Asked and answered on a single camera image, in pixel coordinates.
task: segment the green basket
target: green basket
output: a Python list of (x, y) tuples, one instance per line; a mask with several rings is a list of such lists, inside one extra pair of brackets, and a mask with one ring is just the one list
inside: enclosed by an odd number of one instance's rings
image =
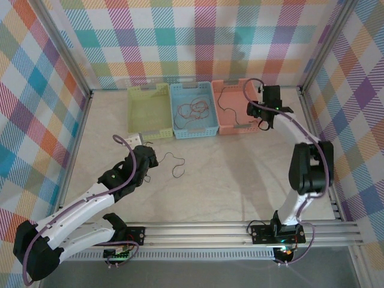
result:
[(145, 141), (173, 136), (168, 84), (128, 88), (128, 133)]

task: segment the plaid wall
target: plaid wall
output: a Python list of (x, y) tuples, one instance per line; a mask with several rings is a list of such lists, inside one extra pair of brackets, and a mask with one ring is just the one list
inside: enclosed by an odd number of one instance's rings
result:
[(52, 212), (84, 105), (27, 0), (1, 0), (0, 287), (22, 284), (16, 227)]
[(335, 0), (45, 0), (93, 88), (160, 78), (297, 85)]
[(335, 147), (335, 183), (357, 221), (371, 272), (384, 282), (384, 1), (360, 0), (308, 100), (323, 139)]

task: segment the blue basket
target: blue basket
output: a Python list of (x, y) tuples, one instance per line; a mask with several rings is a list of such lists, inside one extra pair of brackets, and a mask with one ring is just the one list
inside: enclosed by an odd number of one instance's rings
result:
[[(178, 114), (178, 107), (183, 104), (191, 104), (193, 101), (203, 100), (208, 105), (208, 110), (200, 114), (207, 117), (191, 121), (193, 118), (184, 119)], [(172, 108), (172, 125), (176, 139), (215, 136), (218, 130), (218, 121), (215, 110), (215, 102), (210, 82), (188, 82), (171, 84), (170, 105)]]

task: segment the purple cable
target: purple cable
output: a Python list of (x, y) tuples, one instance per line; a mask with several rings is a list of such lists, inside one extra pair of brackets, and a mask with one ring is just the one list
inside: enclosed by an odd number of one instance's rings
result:
[(28, 262), (28, 257), (29, 257), (29, 254), (32, 250), (32, 246), (33, 244), (36, 242), (36, 240), (46, 231), (48, 230), (48, 226), (52, 226), (56, 221), (58, 221), (61, 217), (63, 217), (66, 213), (68, 213), (70, 210), (72, 210), (73, 208), (79, 206), (81, 203), (83, 202), (88, 202), (89, 200), (92, 200), (94, 198), (98, 198), (98, 197), (101, 197), (101, 196), (104, 196), (104, 195), (107, 195), (107, 194), (112, 194), (114, 192), (116, 192), (117, 190), (123, 188), (124, 186), (126, 186), (133, 178), (135, 172), (136, 172), (136, 166), (137, 166), (137, 163), (136, 163), (136, 158), (134, 156), (134, 153), (133, 153), (133, 150), (132, 148), (129, 146), (129, 144), (122, 138), (120, 137), (119, 135), (113, 135), (112, 138), (114, 139), (115, 142), (119, 143), (119, 144), (122, 144), (122, 145), (125, 145), (128, 150), (130, 151), (130, 154), (132, 156), (132, 160), (133, 160), (133, 169), (132, 169), (132, 173), (130, 175), (130, 177), (123, 183), (121, 184), (120, 186), (117, 186), (116, 188), (113, 188), (109, 191), (105, 191), (105, 192), (102, 192), (100, 194), (96, 194), (96, 195), (92, 195), (92, 196), (89, 196), (83, 200), (80, 200), (74, 204), (72, 204), (71, 206), (69, 206), (67, 209), (65, 209), (64, 211), (60, 212), (60, 214), (58, 214), (56, 217), (54, 217), (50, 222), (48, 222), (37, 234), (36, 236), (32, 239), (31, 243), (29, 243), (26, 251), (25, 251), (25, 255), (24, 255), (24, 259), (23, 259), (23, 281), (24, 281), (24, 284), (25, 286), (30, 286), (33, 284), (33, 281), (29, 282), (28, 281), (28, 276), (27, 276), (27, 271), (26, 271), (26, 265), (27, 265), (27, 262)]
[[(133, 244), (136, 246), (136, 250), (135, 252), (127, 259), (125, 259), (123, 262), (121, 263), (116, 263), (116, 268), (119, 268), (120, 266), (123, 266), (125, 265), (129, 260), (131, 260), (134, 256), (136, 256), (136, 254), (139, 252), (139, 245), (137, 242), (134, 242), (134, 241), (115, 241), (115, 242), (102, 242), (102, 243), (99, 243), (97, 244), (97, 246), (102, 246), (102, 245), (120, 245), (120, 244)], [(108, 256), (107, 258), (107, 264), (109, 265), (108, 268), (111, 268), (112, 267), (112, 264), (109, 263), (109, 259), (111, 258), (111, 256)]]
[(289, 116), (288, 114), (282, 112), (282, 111), (279, 111), (279, 110), (276, 110), (276, 109), (273, 109), (273, 108), (268, 108), (268, 107), (264, 107), (264, 106), (261, 106), (261, 105), (258, 105), (256, 103), (253, 103), (253, 101), (251, 100), (251, 98), (247, 95), (247, 92), (246, 92), (246, 86), (247, 86), (247, 83), (252, 81), (252, 80), (255, 80), (255, 81), (258, 81), (262, 84), (262, 86), (264, 86), (264, 82), (258, 78), (249, 78), (247, 81), (245, 81), (244, 85), (243, 85), (243, 88), (242, 88), (242, 91), (244, 93), (244, 96), (246, 97), (246, 99), (249, 101), (249, 103), (251, 103), (253, 106), (259, 108), (259, 109), (262, 109), (262, 110), (265, 110), (265, 111), (271, 111), (271, 112), (275, 112), (275, 113), (278, 113), (278, 114), (281, 114), (283, 115), (285, 118), (287, 118), (288, 120), (290, 120), (291, 122), (293, 122), (298, 128), (299, 130), (306, 136), (307, 139), (309, 139), (313, 145), (316, 147), (316, 149), (318, 150), (319, 154), (320, 154), (320, 157), (322, 159), (322, 162), (323, 162), (323, 165), (324, 165), (324, 172), (325, 172), (325, 187), (324, 187), (324, 190), (321, 192), (321, 195), (319, 196), (308, 196), (307, 199), (302, 203), (302, 205), (299, 207), (297, 213), (296, 213), (296, 219), (298, 221), (298, 223), (300, 225), (303, 225), (303, 224), (307, 224), (307, 225), (310, 225), (312, 227), (312, 239), (311, 239), (311, 242), (310, 244), (308, 245), (307, 249), (304, 251), (304, 253), (299, 256), (297, 259), (293, 260), (290, 262), (290, 264), (293, 264), (293, 263), (296, 263), (297, 261), (301, 260), (309, 251), (309, 249), (312, 247), (313, 245), (313, 242), (314, 242), (314, 238), (315, 238), (315, 228), (314, 228), (314, 225), (311, 224), (311, 223), (308, 223), (308, 222), (302, 222), (300, 220), (300, 216), (301, 216), (301, 213), (302, 213), (302, 210), (304, 209), (304, 207), (306, 206), (306, 204), (308, 203), (308, 199), (319, 199), (319, 198), (322, 198), (324, 197), (324, 195), (327, 193), (328, 191), (328, 188), (329, 188), (329, 169), (328, 169), (328, 165), (327, 165), (327, 162), (326, 162), (326, 158), (325, 158), (325, 155), (324, 155), (324, 152), (322, 151), (321, 147), (319, 146), (319, 144), (316, 142), (316, 140), (313, 139), (313, 137), (300, 125), (300, 123), (298, 121), (296, 121), (295, 119), (293, 119), (291, 116)]

